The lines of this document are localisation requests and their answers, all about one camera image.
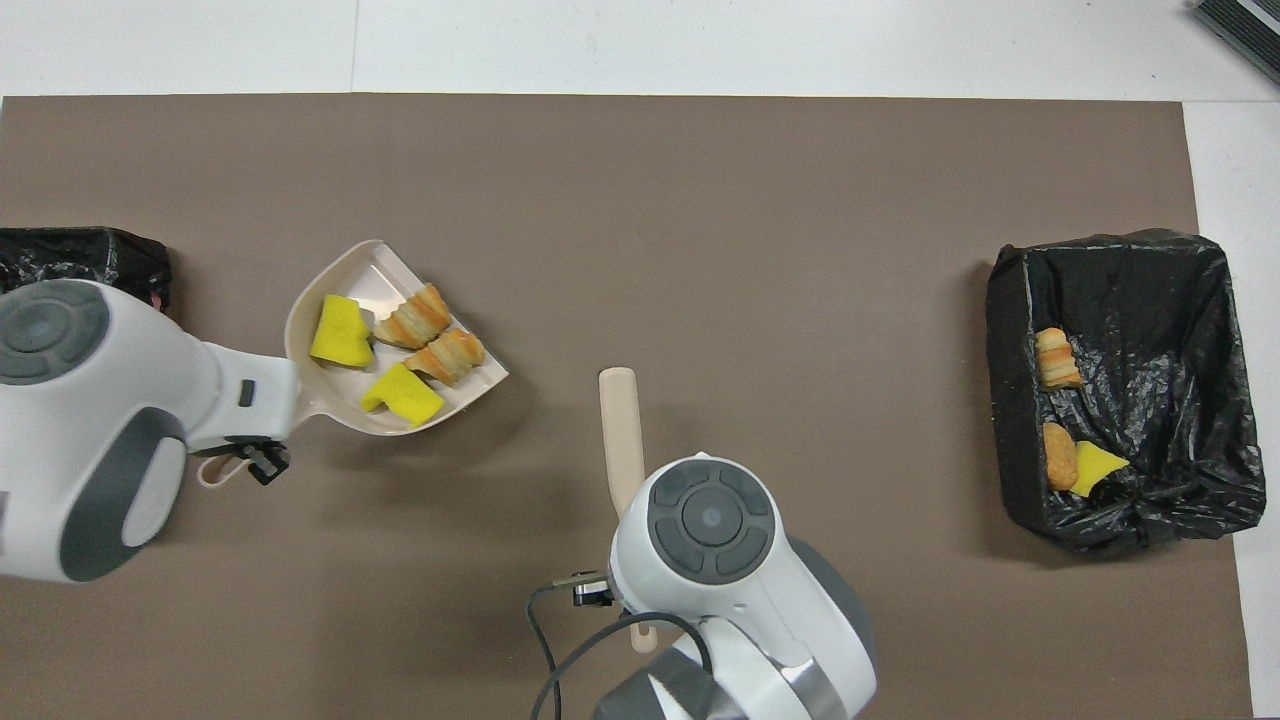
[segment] white floor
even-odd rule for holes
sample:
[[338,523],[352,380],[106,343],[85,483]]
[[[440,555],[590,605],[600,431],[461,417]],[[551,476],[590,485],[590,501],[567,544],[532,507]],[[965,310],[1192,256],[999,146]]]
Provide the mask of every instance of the white floor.
[[[0,96],[349,91],[1184,101],[1280,457],[1280,86],[1183,0],[0,0]],[[1274,515],[1236,565],[1254,712],[1280,716]]]

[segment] circular gray cap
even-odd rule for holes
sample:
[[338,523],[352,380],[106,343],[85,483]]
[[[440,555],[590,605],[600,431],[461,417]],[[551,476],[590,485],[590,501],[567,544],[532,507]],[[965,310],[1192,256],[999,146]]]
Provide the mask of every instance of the circular gray cap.
[[722,460],[673,465],[649,492],[649,539],[668,568],[694,582],[745,578],[764,561],[774,529],[760,483]]
[[76,369],[102,343],[109,314],[102,293],[76,281],[0,295],[0,384],[38,384]]

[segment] brown mat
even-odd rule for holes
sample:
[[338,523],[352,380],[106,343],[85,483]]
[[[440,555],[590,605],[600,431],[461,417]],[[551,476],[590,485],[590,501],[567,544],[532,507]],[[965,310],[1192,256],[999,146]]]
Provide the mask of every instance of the brown mat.
[[[0,579],[0,715],[526,716],[525,596],[608,557],[612,364],[639,373],[650,466],[745,462],[860,591],[864,717],[1249,714],[1229,541],[1076,560],[996,482],[989,261],[1193,231],[1178,105],[6,99],[0,223],[165,242],[184,327],[270,354],[307,281],[379,237],[513,374],[420,436],[312,420],[280,480],[188,484],[101,582]],[[559,655],[613,618],[567,605],[544,606]],[[643,662],[594,651],[566,716]]]

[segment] bread piece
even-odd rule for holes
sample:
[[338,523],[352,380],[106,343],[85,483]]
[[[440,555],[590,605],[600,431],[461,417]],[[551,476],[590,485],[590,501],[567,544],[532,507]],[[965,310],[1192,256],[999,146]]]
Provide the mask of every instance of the bread piece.
[[1076,480],[1075,443],[1071,433],[1057,423],[1044,423],[1044,469],[1048,484],[1056,491],[1069,491]]
[[1047,328],[1036,333],[1036,363],[1039,365],[1041,384],[1046,391],[1084,384],[1075,366],[1075,356],[1071,355],[1071,343],[1060,328]]
[[388,345],[417,350],[435,340],[451,322],[449,306],[440,297],[440,291],[429,283],[378,323],[374,337]]
[[484,346],[461,328],[448,331],[404,360],[411,370],[426,373],[449,387],[481,363]]

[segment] black cable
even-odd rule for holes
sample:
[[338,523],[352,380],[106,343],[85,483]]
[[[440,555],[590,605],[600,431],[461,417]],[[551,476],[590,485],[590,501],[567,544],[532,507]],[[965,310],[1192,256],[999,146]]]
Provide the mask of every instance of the black cable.
[[[561,588],[561,585],[544,585],[544,587],[540,587],[540,588],[535,589],[532,593],[530,593],[529,601],[525,602],[525,618],[529,620],[529,626],[534,629],[534,637],[538,638],[538,647],[540,647],[543,650],[543,657],[547,659],[547,671],[548,673],[554,673],[556,671],[556,656],[552,653],[552,646],[550,646],[550,643],[547,642],[547,635],[543,634],[541,626],[538,625],[538,619],[534,618],[534,602],[536,602],[539,597],[541,597],[541,596],[544,596],[544,594],[547,594],[549,592],[557,591],[559,588]],[[559,683],[556,683],[556,687],[554,687],[553,692],[554,692],[554,700],[553,700],[552,703],[556,707],[556,720],[561,720],[561,707],[562,707],[562,705],[561,705]]]
[[687,633],[689,637],[692,638],[694,644],[698,646],[698,655],[699,657],[701,657],[703,670],[708,675],[712,675],[712,651],[707,647],[707,641],[703,639],[703,634],[699,633],[698,628],[692,626],[692,624],[690,624],[687,620],[685,620],[680,615],[672,615],[671,612],[639,612],[636,615],[625,615],[617,621],[605,625],[594,635],[582,641],[582,644],[577,646],[577,648],[573,652],[571,652],[568,657],[564,659],[564,662],[562,662],[559,667],[552,671],[552,674],[547,678],[547,682],[543,683],[543,689],[539,691],[538,700],[534,701],[534,708],[529,712],[529,720],[538,720],[538,714],[541,712],[543,703],[547,702],[547,693],[549,693],[552,688],[558,687],[561,678],[564,676],[564,673],[568,673],[568,669],[572,667],[575,662],[581,660],[582,656],[586,655],[588,651],[595,647],[600,641],[603,641],[604,638],[612,635],[618,630],[630,628],[631,625],[636,625],[640,623],[653,623],[655,620],[662,620],[663,623],[671,623],[672,625],[676,625],[677,628]]

